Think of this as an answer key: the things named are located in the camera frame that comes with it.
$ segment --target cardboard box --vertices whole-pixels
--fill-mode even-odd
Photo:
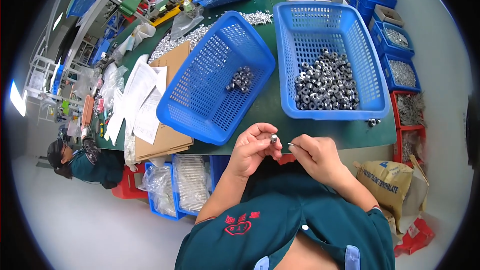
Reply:
[[[150,63],[150,66],[167,66],[166,85],[168,86],[189,53],[190,42],[187,41],[154,60]],[[193,144],[194,139],[192,137],[179,133],[171,127],[160,123],[153,145],[135,137],[135,159],[143,161],[166,154],[178,153],[189,149]]]

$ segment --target hand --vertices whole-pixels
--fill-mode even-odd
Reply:
[[[331,138],[300,135],[292,143],[300,147],[290,145],[288,150],[319,183],[335,189],[353,177],[340,161],[337,147]]]
[[[255,123],[241,133],[225,172],[248,179],[267,155],[271,155],[275,161],[278,161],[282,157],[280,138],[270,144],[270,136],[277,131],[278,129],[272,124]]]

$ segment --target person's left hand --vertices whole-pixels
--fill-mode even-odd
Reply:
[[[277,131],[278,129],[269,123],[255,123],[250,126],[238,136],[225,171],[237,177],[248,178],[255,173],[267,155],[278,161],[282,157],[280,138],[270,144],[270,136]]]

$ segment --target red plastic bag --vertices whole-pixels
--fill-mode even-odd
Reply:
[[[411,255],[415,251],[429,245],[435,237],[435,233],[428,227],[424,219],[418,217],[409,227],[400,243],[394,248],[395,257],[406,253]]]

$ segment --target green table surface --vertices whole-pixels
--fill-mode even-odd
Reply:
[[[283,2],[285,0],[272,0],[273,4]],[[237,3],[223,5],[213,9],[205,9],[203,16],[205,19],[202,24],[208,25],[217,20],[226,10],[236,10],[243,13],[253,13],[257,10],[272,12],[272,4],[269,0],[248,0]],[[158,45],[160,39],[171,27],[173,20],[166,21],[162,25],[156,27],[155,35],[151,38],[144,39],[138,47],[133,51],[127,51],[121,65],[129,69],[124,75],[127,81],[130,71],[135,65],[137,59],[143,54],[151,54]],[[136,20],[129,25],[121,34],[117,36],[115,41],[119,44],[123,42],[133,31],[140,21]],[[395,120],[393,110],[390,104],[390,111],[387,117],[383,118],[381,123],[370,128],[365,121],[315,121],[308,119],[292,119],[288,117],[282,110],[280,105],[280,87],[279,87],[279,67],[277,58],[277,39],[275,35],[274,24],[258,25],[255,30],[267,44],[268,48],[275,57],[276,67],[270,79],[267,81],[263,90],[253,102],[249,111],[238,125],[230,140],[223,146],[207,144],[198,140],[194,141],[194,145],[189,150],[181,153],[191,154],[231,154],[235,141],[250,125],[257,122],[271,123],[278,128],[278,137],[286,145],[293,138],[307,134],[315,137],[331,137],[335,140],[338,149],[361,148],[370,146],[381,146],[393,144],[396,141],[397,134],[395,129]],[[123,140],[125,136],[125,122],[117,138],[117,145],[112,146],[111,141],[104,138],[96,137],[97,145],[104,149],[123,150]],[[288,147],[284,146],[283,153],[288,153]]]

